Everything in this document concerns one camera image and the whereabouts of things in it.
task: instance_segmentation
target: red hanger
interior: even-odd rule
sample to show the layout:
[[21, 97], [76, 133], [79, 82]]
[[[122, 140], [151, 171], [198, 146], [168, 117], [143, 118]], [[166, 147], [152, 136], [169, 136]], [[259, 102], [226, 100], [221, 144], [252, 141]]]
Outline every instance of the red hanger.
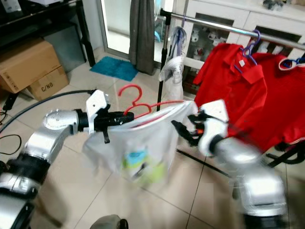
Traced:
[[150, 114], [152, 112], [152, 108], [155, 107], [155, 106], [158, 106], [158, 105], [163, 105], [163, 104], [173, 104], [173, 103], [182, 103], [183, 100], [170, 100], [170, 101], [165, 101], [165, 102], [160, 102], [160, 103], [156, 103], [156, 104], [153, 104], [153, 105], [149, 105], [149, 104], [146, 104], [146, 103], [140, 103], [140, 104], [137, 104], [136, 102], [139, 101], [139, 99], [141, 99], [142, 97], [142, 88], [139, 86], [139, 85], [136, 85], [136, 84], [128, 84], [128, 85], [125, 85], [124, 87], [122, 87], [119, 92], [118, 92], [118, 95], [121, 96], [122, 95], [122, 92], [129, 88], [129, 87], [135, 87], [138, 89], [139, 91], [139, 95], [138, 97], [132, 101], [132, 106], [128, 107], [125, 112], [124, 112], [124, 115], [127, 114], [127, 112], [129, 112], [131, 109], [133, 109], [134, 107], [137, 107], [137, 106], [146, 106], [148, 108], [148, 112], [144, 113], [144, 114], [140, 114], [138, 116], [136, 116], [135, 118], [140, 118], [144, 115], [147, 115], [147, 114]]

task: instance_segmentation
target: blue mat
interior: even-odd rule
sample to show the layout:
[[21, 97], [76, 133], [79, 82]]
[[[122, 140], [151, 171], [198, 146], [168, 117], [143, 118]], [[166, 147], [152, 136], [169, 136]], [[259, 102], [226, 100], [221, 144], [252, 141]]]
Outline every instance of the blue mat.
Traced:
[[106, 56], [97, 62], [90, 71], [129, 82], [133, 80], [138, 73], [138, 70], [136, 70], [130, 62], [118, 60], [109, 56]]

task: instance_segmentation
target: clothes rack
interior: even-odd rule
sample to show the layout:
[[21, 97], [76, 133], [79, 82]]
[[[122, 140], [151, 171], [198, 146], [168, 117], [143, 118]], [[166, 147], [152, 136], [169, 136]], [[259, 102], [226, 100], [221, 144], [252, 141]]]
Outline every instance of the clothes rack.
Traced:
[[[196, 18], [185, 16], [185, 15], [181, 15], [181, 14], [164, 11], [163, 9], [161, 9], [161, 11], [160, 11], [160, 16], [165, 17], [165, 34], [164, 34], [164, 43], [163, 43], [163, 48], [162, 48], [161, 69], [164, 67], [165, 62], [166, 62], [166, 58], [167, 58], [167, 42], [168, 42], [169, 29], [170, 29], [172, 18], [192, 22], [192, 23], [203, 25], [205, 27], [209, 27], [209, 28], [213, 28], [213, 29], [224, 30], [224, 31], [228, 31], [228, 32], [234, 32], [234, 33], [258, 38], [258, 34], [253, 32], [253, 31], [247, 31], [247, 30], [243, 30], [243, 29], [239, 29], [239, 28], [235, 28], [235, 27], [232, 27], [232, 26], [227, 26], [227, 25], [219, 24], [219, 23], [215, 23], [215, 22], [204, 21], [204, 20], [201, 20], [201, 19], [196, 19]], [[269, 36], [269, 35], [266, 35], [266, 34], [263, 34], [263, 33], [260, 34], [260, 38], [261, 38], [261, 40], [264, 40], [264, 41], [280, 44], [282, 46], [287, 46], [287, 47], [291, 47], [291, 48], [297, 48], [297, 49], [305, 51], [305, 45], [303, 45], [303, 44], [288, 41], [288, 40], [278, 38], [278, 37], [274, 37], [274, 36]], [[163, 89], [163, 81], [159, 82], [158, 100], [157, 100], [158, 103], [161, 102], [162, 89]], [[295, 148], [287, 151], [286, 153], [284, 153], [281, 156], [275, 156], [275, 155], [267, 154], [267, 157], [274, 159], [273, 162], [269, 163], [269, 166], [270, 167], [275, 167], [282, 162], [285, 162], [285, 163], [289, 164], [290, 160], [288, 160], [288, 158], [295, 155], [295, 154], [297, 154], [297, 160], [293, 160], [293, 162], [291, 164], [296, 164], [295, 161], [297, 161], [298, 163], [303, 162], [305, 160], [305, 150], [300, 150], [300, 147], [298, 146], [298, 145], [303, 146], [303, 144], [304, 144], [304, 141], [300, 142], [300, 143], [297, 143]], [[189, 158], [194, 159], [193, 156], [191, 156], [191, 155], [189, 155], [189, 154], [187, 154], [183, 151], [177, 150], [177, 152], [179, 152], [179, 153], [181, 153], [181, 154], [183, 154], [183, 155], [185, 155]], [[199, 163], [201, 163], [203, 165], [207, 165], [206, 162], [204, 162], [204, 161], [202, 161], [198, 158], [196, 159], [196, 161], [198, 161]]]

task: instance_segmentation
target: red shirt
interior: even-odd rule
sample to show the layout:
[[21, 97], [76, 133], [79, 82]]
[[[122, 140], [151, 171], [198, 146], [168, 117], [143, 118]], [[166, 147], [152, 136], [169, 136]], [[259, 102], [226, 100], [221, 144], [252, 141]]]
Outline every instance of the red shirt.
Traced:
[[305, 64], [281, 71], [278, 64], [285, 56], [255, 53], [253, 57], [263, 68], [268, 94], [250, 137], [264, 151], [281, 141], [297, 142], [305, 137]]
[[[262, 67], [243, 57], [241, 48], [241, 45], [221, 43], [212, 50], [194, 79], [195, 84], [201, 83], [195, 102], [199, 107], [223, 99], [230, 123], [238, 131], [249, 131], [262, 111], [267, 88]], [[228, 132], [234, 135], [236, 130]]]

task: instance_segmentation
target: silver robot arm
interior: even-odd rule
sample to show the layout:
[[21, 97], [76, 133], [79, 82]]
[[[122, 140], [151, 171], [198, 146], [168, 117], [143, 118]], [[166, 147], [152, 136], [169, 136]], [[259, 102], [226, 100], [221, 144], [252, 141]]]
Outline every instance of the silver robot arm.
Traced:
[[38, 194], [64, 140], [81, 131], [102, 131], [109, 142], [107, 127], [134, 119], [133, 113], [109, 113], [108, 95], [95, 91], [86, 101], [86, 112], [56, 110], [48, 113], [40, 128], [24, 145], [16, 159], [7, 162], [0, 174], [0, 229], [27, 229]]
[[224, 102], [204, 104], [199, 114], [189, 119], [196, 127], [204, 129], [203, 134], [192, 135], [181, 123], [173, 124], [190, 145], [198, 146], [202, 154], [213, 155], [216, 164], [232, 177], [234, 198], [239, 202], [246, 228], [285, 228], [281, 219], [286, 214], [283, 182], [263, 161], [257, 148], [234, 137], [226, 138], [228, 115]]

